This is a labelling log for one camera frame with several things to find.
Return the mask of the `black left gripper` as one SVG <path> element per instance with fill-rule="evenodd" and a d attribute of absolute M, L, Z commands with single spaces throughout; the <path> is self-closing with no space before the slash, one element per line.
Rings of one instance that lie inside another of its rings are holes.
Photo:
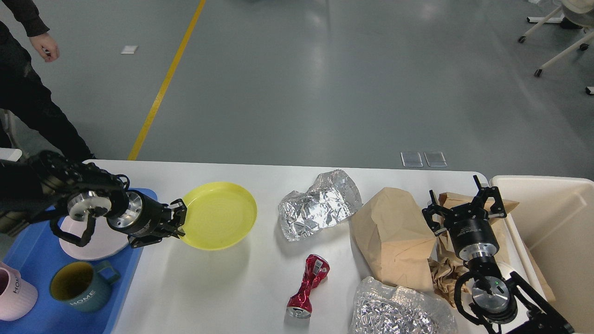
<path fill-rule="evenodd" d="M 187 206 L 182 199 L 175 199 L 169 205 L 131 190 L 126 192 L 128 207 L 116 218 L 107 218 L 108 225 L 115 231 L 128 235 L 128 243 L 133 249 L 156 244 L 168 237 L 181 237 L 181 231 L 167 231 L 161 226 L 162 219 L 167 225 L 185 224 Z"/>

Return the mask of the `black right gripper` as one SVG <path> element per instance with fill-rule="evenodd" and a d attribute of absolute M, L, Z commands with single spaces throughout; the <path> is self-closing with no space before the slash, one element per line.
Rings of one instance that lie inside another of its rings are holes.
<path fill-rule="evenodd" d="M 458 220 L 458 214 L 437 203 L 433 190 L 429 190 L 431 201 L 422 209 L 422 215 L 435 236 L 448 231 L 454 253 L 463 261 L 485 258 L 493 261 L 499 251 L 499 243 L 487 218 L 506 218 L 503 199 L 496 186 L 484 186 L 477 175 L 473 176 L 478 192 L 469 203 L 466 214 L 469 218 Z M 484 206 L 493 200 L 489 210 Z"/>

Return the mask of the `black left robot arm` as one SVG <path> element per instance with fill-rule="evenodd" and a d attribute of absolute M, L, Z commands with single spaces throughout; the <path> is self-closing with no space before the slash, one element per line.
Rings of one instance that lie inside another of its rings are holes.
<path fill-rule="evenodd" d="M 132 190 L 127 175 L 53 151 L 24 162 L 2 160 L 0 183 L 0 230 L 11 237 L 48 221 L 56 237 L 83 247 L 91 241 L 99 217 L 127 235 L 134 249 L 185 235 L 187 207 L 182 199 L 160 203 Z"/>

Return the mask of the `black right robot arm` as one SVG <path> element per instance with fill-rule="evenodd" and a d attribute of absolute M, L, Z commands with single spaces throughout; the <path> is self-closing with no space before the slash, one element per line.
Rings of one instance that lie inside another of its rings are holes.
<path fill-rule="evenodd" d="M 439 205 L 430 191 L 431 202 L 422 210 L 434 235 L 448 233 L 456 257 L 467 268 L 455 284 L 456 309 L 492 334 L 494 325 L 506 325 L 517 317 L 517 303 L 521 302 L 528 319 L 514 328 L 513 334 L 572 334 L 573 326 L 525 279 L 515 271 L 506 279 L 499 270 L 495 258 L 499 243 L 490 219 L 505 218 L 507 213 L 498 187 L 473 178 L 478 192 L 471 202 L 447 208 Z"/>

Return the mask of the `person's hand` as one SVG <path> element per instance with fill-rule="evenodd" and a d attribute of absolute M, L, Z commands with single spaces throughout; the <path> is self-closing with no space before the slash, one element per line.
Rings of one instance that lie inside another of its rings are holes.
<path fill-rule="evenodd" d="M 45 63 L 51 63 L 59 58 L 59 46 L 49 32 L 44 32 L 28 39 Z"/>

